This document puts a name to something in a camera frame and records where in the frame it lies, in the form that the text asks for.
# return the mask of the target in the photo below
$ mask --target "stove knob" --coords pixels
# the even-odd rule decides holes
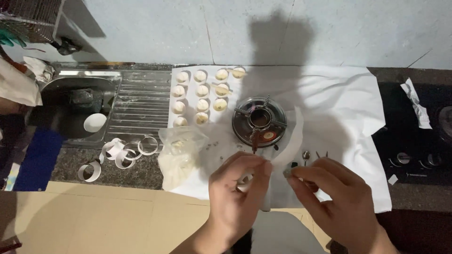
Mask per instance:
[[[394,166],[401,167],[403,165],[408,164],[410,162],[410,160],[411,160],[411,157],[408,154],[399,153],[399,154],[397,154],[396,158],[391,159],[390,161]]]
[[[439,166],[441,164],[441,157],[438,154],[429,154],[423,165],[427,168]]]

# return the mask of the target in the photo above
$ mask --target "metal spoon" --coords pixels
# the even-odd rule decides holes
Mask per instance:
[[[306,166],[306,162],[309,160],[309,158],[311,157],[311,153],[309,151],[304,151],[303,154],[301,155],[303,157],[303,160],[305,161],[305,166]]]

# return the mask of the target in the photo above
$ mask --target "black gas stove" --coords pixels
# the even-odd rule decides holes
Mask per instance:
[[[386,125],[372,138],[386,177],[395,174],[397,183],[452,185],[452,86],[414,84],[433,129],[419,128],[400,84],[378,86]]]

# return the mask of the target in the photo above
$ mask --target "granite countertop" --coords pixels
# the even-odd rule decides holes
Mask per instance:
[[[91,67],[81,64],[81,68]],[[174,65],[136,64],[130,66],[96,66],[96,69],[137,69],[137,70],[171,70]],[[416,83],[450,84],[452,71],[424,70],[408,68],[369,68],[377,77],[378,82],[404,83],[408,77]],[[128,169],[119,169],[114,161],[106,160],[102,164],[100,177],[92,182],[82,182],[78,179],[77,170],[85,164],[98,158],[100,150],[62,148],[57,158],[51,181],[72,183],[109,185],[130,188],[161,189],[163,176],[158,166],[157,154],[142,156],[137,163]],[[438,212],[452,212],[452,186],[430,186],[420,184],[396,183],[389,185],[393,209],[412,209]]]

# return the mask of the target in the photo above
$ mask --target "clear plastic bag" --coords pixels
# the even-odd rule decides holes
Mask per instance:
[[[158,162],[163,174],[162,187],[170,191],[180,186],[195,169],[199,168],[199,152],[209,138],[198,128],[182,126],[159,130],[163,149]]]

